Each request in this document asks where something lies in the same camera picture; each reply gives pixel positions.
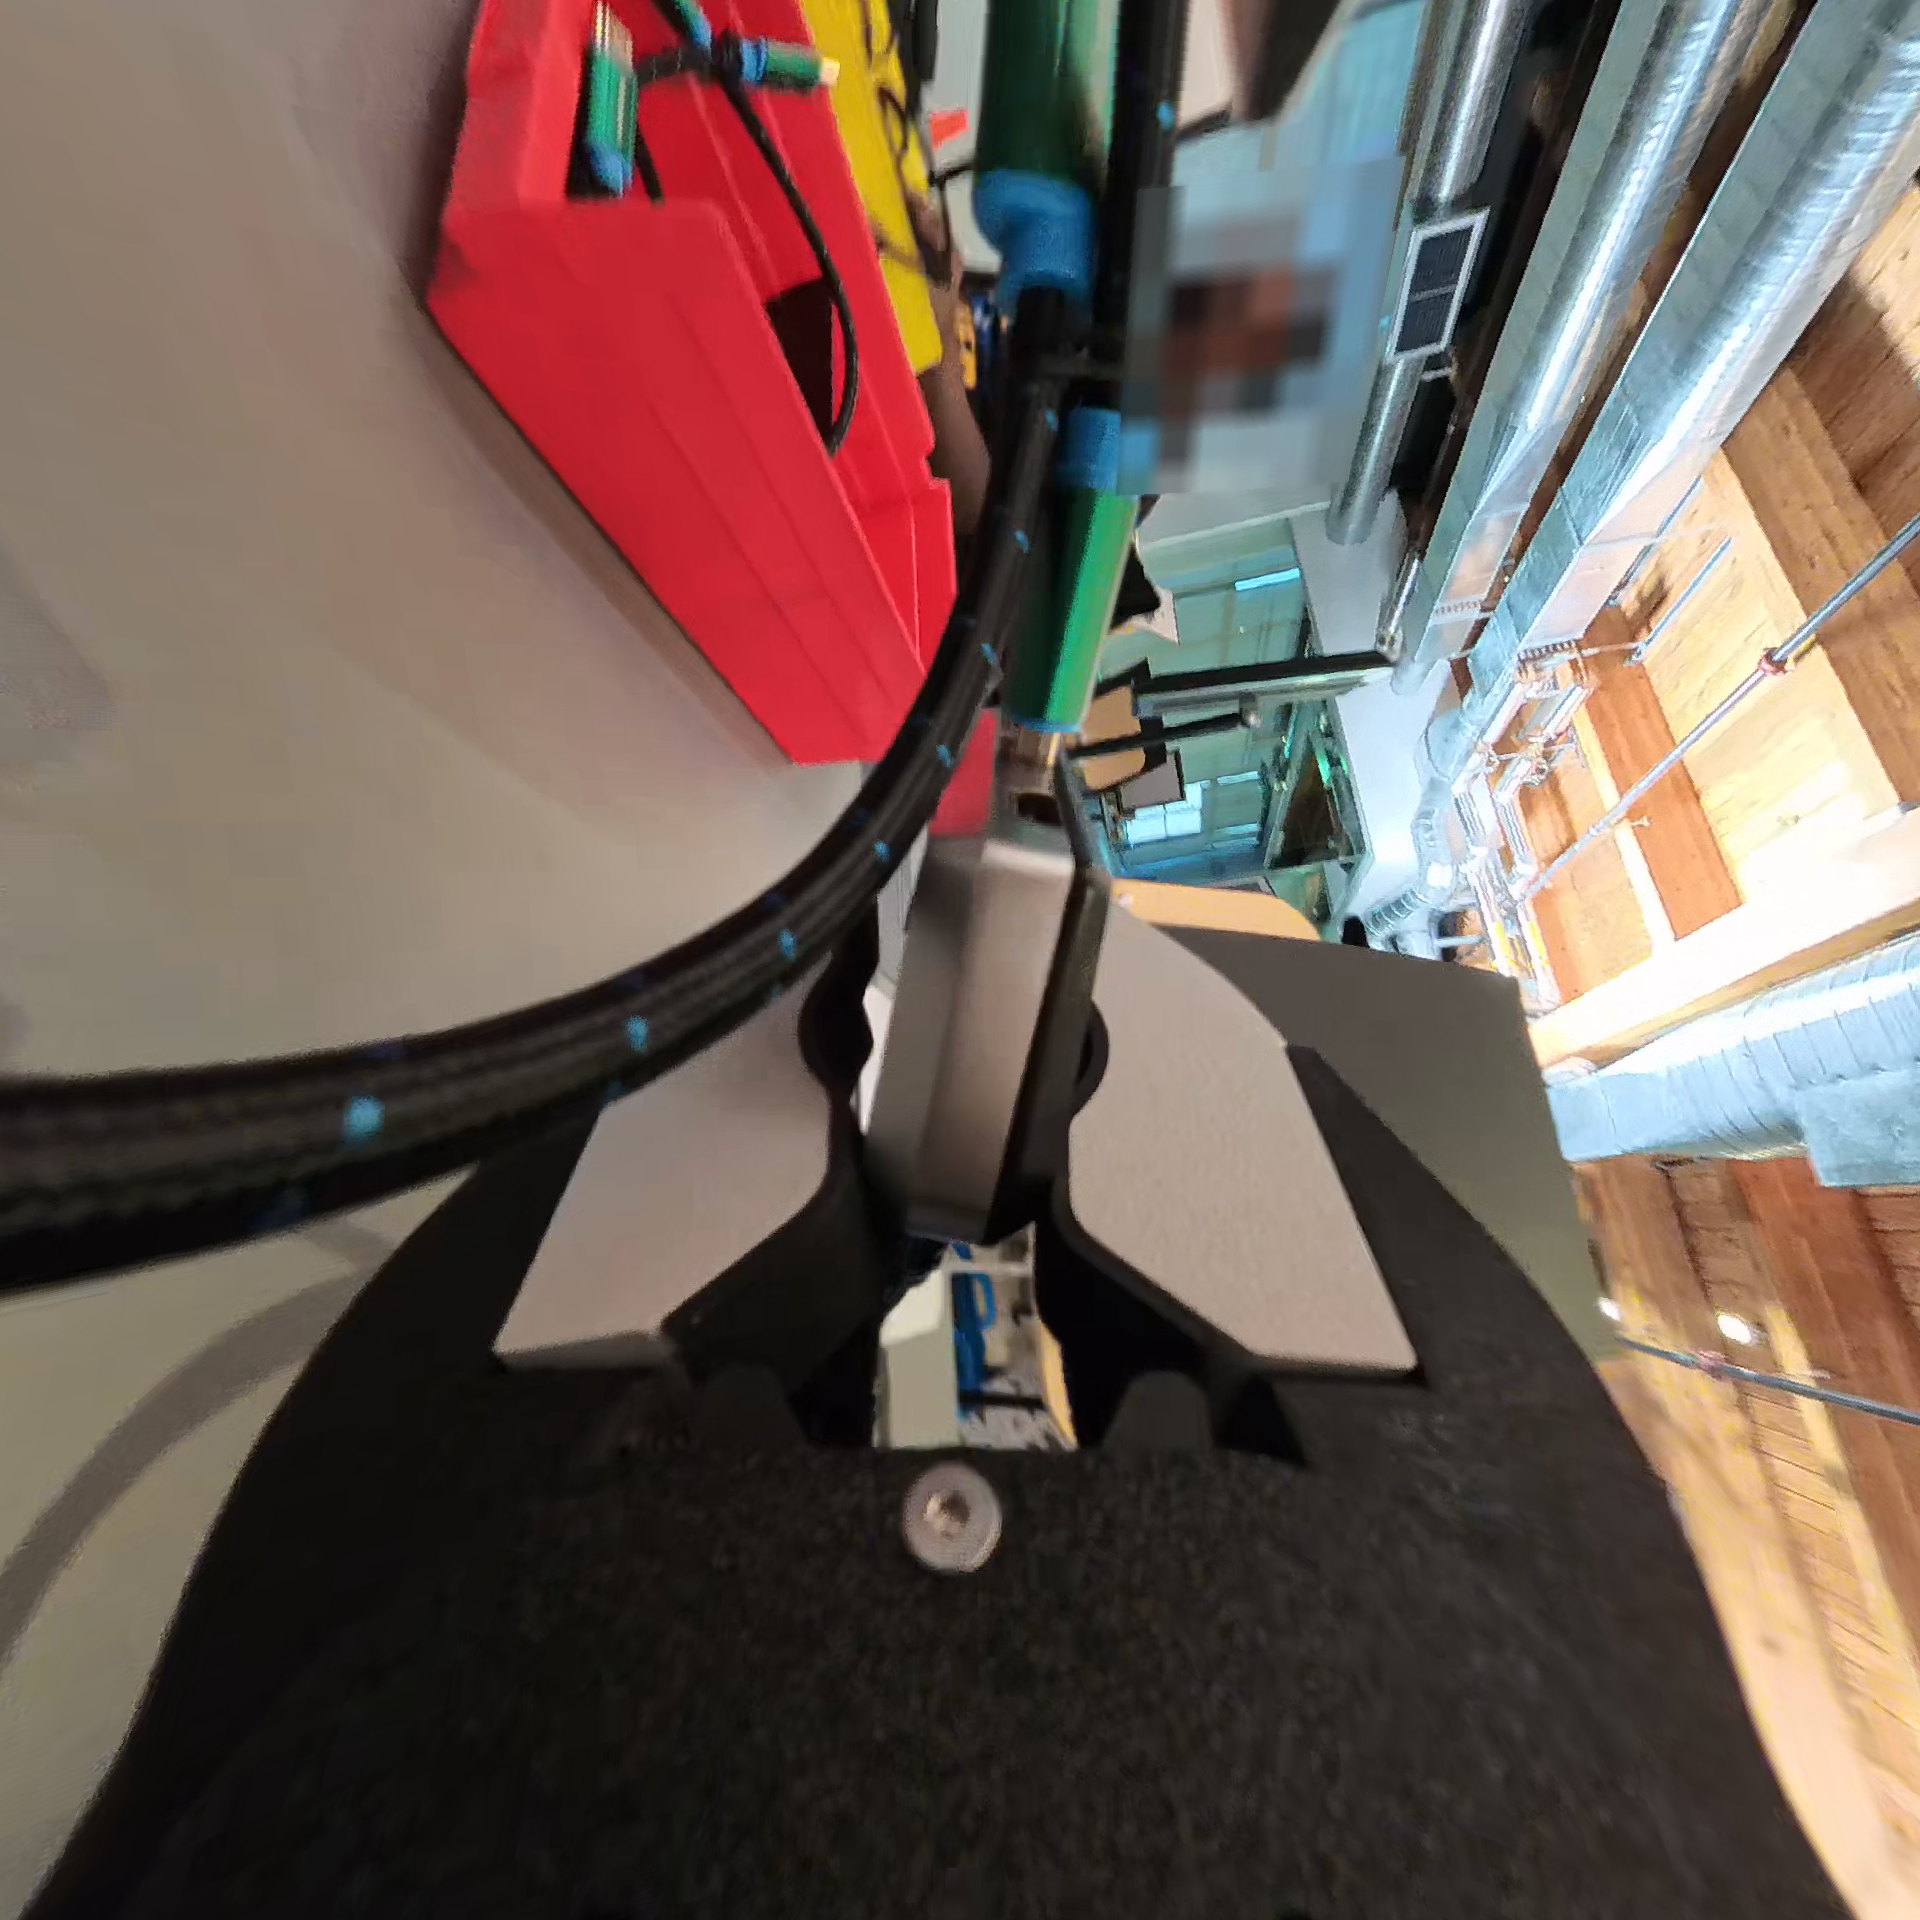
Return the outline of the yellow plastic bin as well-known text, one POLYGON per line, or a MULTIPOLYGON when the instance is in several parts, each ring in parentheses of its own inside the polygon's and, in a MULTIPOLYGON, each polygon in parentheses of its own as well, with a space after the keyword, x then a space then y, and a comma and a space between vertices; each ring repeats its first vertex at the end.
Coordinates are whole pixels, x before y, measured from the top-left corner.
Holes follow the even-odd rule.
POLYGON ((885 275, 947 288, 952 252, 924 126, 924 36, 912 2, 802 2, 821 57, 835 63, 829 109, 885 275))

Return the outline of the red plastic bin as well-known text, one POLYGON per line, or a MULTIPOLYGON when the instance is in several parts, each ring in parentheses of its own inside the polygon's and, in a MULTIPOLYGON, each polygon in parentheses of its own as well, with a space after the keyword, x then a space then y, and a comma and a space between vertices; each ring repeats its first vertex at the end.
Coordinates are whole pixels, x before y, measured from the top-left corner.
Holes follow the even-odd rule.
POLYGON ((953 602, 947 485, 899 323, 909 223, 863 205, 871 104, 817 4, 699 4, 716 36, 806 44, 838 83, 698 73, 635 101, 634 177, 594 179, 592 69, 691 50, 672 4, 479 4, 428 311, 708 664, 797 764, 871 762, 953 602))

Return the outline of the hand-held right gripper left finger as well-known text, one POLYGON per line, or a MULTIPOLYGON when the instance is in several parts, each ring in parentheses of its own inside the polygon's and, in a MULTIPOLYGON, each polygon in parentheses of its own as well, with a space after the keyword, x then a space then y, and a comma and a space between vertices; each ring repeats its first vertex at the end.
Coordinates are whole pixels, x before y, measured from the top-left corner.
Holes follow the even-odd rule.
POLYGON ((901 1234, 859 1117, 874 911, 744 1026, 603 1109, 493 1340, 519 1372, 733 1370, 811 1442, 870 1442, 901 1234))

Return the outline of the tablet stand with dark board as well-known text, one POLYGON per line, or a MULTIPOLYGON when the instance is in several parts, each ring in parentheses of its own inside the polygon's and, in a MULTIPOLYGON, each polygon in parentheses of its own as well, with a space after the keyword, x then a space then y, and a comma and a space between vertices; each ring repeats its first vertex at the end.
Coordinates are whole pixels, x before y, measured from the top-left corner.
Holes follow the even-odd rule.
POLYGON ((1332 1069, 1500 1242, 1589 1363, 1620 1357, 1510 981, 1322 941, 1267 895, 1117 878, 1116 906, 1204 958, 1332 1069))

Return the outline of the silver ventilation duct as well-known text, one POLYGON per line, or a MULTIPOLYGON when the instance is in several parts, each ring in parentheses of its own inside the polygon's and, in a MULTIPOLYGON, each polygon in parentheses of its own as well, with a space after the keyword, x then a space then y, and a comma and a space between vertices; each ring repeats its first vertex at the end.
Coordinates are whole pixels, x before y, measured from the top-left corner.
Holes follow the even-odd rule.
POLYGON ((1545 1083, 1568 1164, 1802 1156, 1824 1189, 1915 1189, 1918 935, 1545 1083))
POLYGON ((1763 4, 1623 4, 1406 602, 1488 739, 1582 632, 1915 175, 1915 4, 1813 4, 1630 345, 1620 328, 1763 4))

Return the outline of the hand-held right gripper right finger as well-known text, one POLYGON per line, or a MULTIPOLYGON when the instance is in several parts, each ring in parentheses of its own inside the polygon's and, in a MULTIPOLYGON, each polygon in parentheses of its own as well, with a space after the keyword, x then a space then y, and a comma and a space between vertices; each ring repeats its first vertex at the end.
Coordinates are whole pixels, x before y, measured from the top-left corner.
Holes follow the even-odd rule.
POLYGON ((1129 911, 1094 969, 1036 1304, 1076 1442, 1288 1442, 1282 1383, 1420 1377, 1282 1031, 1129 911))

